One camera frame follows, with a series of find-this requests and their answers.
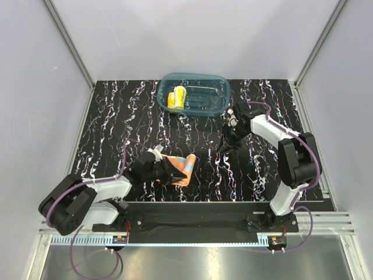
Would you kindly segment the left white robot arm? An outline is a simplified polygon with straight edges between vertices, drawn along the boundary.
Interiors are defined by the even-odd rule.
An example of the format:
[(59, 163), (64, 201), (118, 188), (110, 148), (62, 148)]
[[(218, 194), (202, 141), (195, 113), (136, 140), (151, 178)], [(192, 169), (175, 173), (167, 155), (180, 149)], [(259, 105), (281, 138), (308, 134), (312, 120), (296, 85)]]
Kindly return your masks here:
[(119, 175), (100, 179), (83, 179), (67, 175), (38, 206), (47, 225), (67, 236), (84, 225), (96, 229), (120, 231), (130, 221), (125, 205), (115, 202), (134, 193), (148, 182), (188, 186), (196, 157), (169, 156), (148, 149)]

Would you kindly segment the teal plastic basin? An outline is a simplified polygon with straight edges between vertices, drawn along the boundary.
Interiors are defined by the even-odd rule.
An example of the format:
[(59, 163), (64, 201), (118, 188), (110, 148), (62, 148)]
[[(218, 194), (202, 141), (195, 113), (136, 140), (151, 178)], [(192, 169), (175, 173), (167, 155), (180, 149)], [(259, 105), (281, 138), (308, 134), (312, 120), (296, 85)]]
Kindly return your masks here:
[[(186, 88), (184, 109), (167, 107), (168, 94), (176, 86)], [(160, 82), (157, 91), (158, 104), (174, 114), (198, 117), (216, 117), (227, 109), (230, 103), (231, 87), (225, 78), (197, 73), (170, 73)]]

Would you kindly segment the yellow patterned towel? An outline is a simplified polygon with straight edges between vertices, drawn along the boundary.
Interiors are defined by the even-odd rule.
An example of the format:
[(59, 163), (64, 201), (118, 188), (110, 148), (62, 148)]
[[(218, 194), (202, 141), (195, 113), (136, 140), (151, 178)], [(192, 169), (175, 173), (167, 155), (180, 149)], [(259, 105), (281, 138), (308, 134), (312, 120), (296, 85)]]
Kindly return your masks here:
[(183, 86), (176, 86), (172, 92), (168, 94), (167, 107), (170, 109), (184, 109), (187, 90)]

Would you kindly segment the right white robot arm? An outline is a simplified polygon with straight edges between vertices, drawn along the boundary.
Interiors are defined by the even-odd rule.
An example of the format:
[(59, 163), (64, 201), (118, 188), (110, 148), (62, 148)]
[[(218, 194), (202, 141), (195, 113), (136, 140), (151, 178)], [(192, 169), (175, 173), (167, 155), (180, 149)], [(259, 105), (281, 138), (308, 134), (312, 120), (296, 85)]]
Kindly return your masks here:
[(315, 137), (293, 131), (270, 117), (268, 104), (254, 110), (251, 101), (240, 101), (228, 111), (218, 152), (228, 154), (242, 146), (248, 135), (262, 137), (277, 149), (277, 169), (280, 185), (263, 216), (247, 220), (251, 229), (278, 231), (295, 212), (295, 204), (305, 190), (314, 188), (322, 174)]

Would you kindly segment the orange dotted towel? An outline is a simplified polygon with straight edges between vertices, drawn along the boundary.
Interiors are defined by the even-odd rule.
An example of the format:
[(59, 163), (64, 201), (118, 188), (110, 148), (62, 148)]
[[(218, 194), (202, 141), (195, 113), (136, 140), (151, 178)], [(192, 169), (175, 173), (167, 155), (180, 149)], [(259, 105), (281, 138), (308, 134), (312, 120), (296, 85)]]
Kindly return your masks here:
[(190, 154), (187, 157), (162, 155), (166, 161), (170, 178), (166, 184), (186, 187), (190, 184), (196, 156)]

